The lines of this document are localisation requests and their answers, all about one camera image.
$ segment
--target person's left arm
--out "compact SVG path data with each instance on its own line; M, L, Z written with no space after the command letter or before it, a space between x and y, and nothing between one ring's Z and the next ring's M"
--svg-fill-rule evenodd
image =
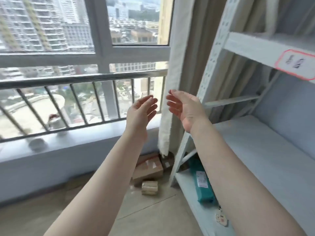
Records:
M150 95L129 108L123 135L44 236L109 234L147 139L147 124L156 114L156 102Z

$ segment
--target white window sill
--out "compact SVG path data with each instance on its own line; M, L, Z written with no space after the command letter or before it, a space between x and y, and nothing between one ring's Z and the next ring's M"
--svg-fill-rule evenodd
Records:
M150 121L147 129L150 130L158 128L160 126L160 121L161 114L158 114ZM45 141L47 147L40 152L32 151L25 139L2 143L0 145L0 163L119 137L123 134L125 127L126 120L122 120L113 123L70 130L65 135L57 135L57 133L44 135L41 136L41 138Z

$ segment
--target metal handrail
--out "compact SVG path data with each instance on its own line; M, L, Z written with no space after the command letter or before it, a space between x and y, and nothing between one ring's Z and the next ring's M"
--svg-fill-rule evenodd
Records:
M164 84L165 84L165 76L167 75L167 69L161 69L161 70L150 70L150 71L137 71L137 72L116 72L116 73L110 73L110 74L91 74L91 75L71 75L71 76L56 76L56 77L44 77L44 78L30 78L30 79L23 79L23 80L0 80L0 90L5 90L5 89L16 89L18 94L22 97L22 100L26 103L26 106L33 112L34 116L38 120L38 122L43 126L45 129L44 132L39 132L39 133L34 133L34 134L28 134L23 127L14 119L10 111L8 111L5 107L3 107L0 103L0 110L3 112L4 115L9 119L9 121L19 130L21 136L17 136L14 138L3 138L0 136L0 143L2 142L7 142L7 141L12 141L12 140L17 140L17 139L23 139L23 138L28 138L28 137L36 137L40 135L46 135L46 134L51 134L51 133L56 133L56 132L61 132L61 131L67 131L67 130L73 130L73 129L78 129L78 128L84 128L88 126L95 126L95 125L100 125L104 123L111 123L111 122L116 122L116 121L121 121L126 118L121 118L120 117L120 111L119 111L119 104L118 104L118 97L117 97L117 92L115 88L115 80L120 80L120 79L131 79L131 89L132 89L132 102L134 103L135 101L135 93L134 93L134 79L138 78L148 78L148 94L150 93L150 78L151 77L161 77L163 76L163 87L162 87L162 93L161 93L161 103L162 105L162 97L163 97L163 91L164 91ZM103 111L102 107L100 104L100 98L96 90L95 82L100 82L100 81L112 81L112 84L114 86L114 93L115 93L115 102L116 102L116 109L117 109L117 119L112 119L109 121L105 121L104 116L103 116ZM101 121L98 123L88 123L84 114L84 111L82 109L82 106L80 105L80 102L78 100L78 97L75 93L75 89L73 87L73 84L77 83L92 83L93 89L95 91L95 97L97 101L97 105L100 111L101 115ZM51 85L68 85L70 86L70 89L73 93L75 103L80 111L81 117L84 121L84 125L80 126L69 126L67 121L65 120L65 117L59 108L54 96L50 92L48 86ZM25 97L23 92L21 91L21 88L30 88L30 87L44 87L45 90L47 91L47 94L52 101L54 107L56 108L62 122L64 123L64 128L59 128L59 129L48 129L48 127L45 125L44 121L41 119L37 111L34 109L32 106L32 103Z

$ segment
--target white shelving unit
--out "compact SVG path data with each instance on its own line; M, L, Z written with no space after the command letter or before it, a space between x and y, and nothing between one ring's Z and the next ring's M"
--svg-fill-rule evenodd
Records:
M314 40L301 36L273 35L278 10L273 2L275 0L267 0L267 13L273 13L272 17L266 16L267 33L245 34L236 32L237 25L246 17L253 0L227 0L197 94L205 108L248 101L249 113L252 113L280 71L315 83ZM231 59L228 52L280 71L270 82L267 81L260 96L242 96L206 103L211 85L220 77L220 68ZM315 235L315 161L251 115L217 123L215 127L305 232ZM178 172L179 166L196 153L193 150L184 157L190 140L190 134L185 132L175 156L169 183L179 183L204 235L234 235L231 225L225 228L215 222L215 207L197 201L189 170Z

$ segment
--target bare skin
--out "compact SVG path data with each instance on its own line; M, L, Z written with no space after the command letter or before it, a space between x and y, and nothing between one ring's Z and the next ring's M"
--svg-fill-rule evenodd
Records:
M150 95L129 108L123 135L45 236L109 234L147 140L147 124L156 115L156 103Z
M238 235L306 235L226 144L197 97L171 90L166 99L169 110L191 134L215 195Z

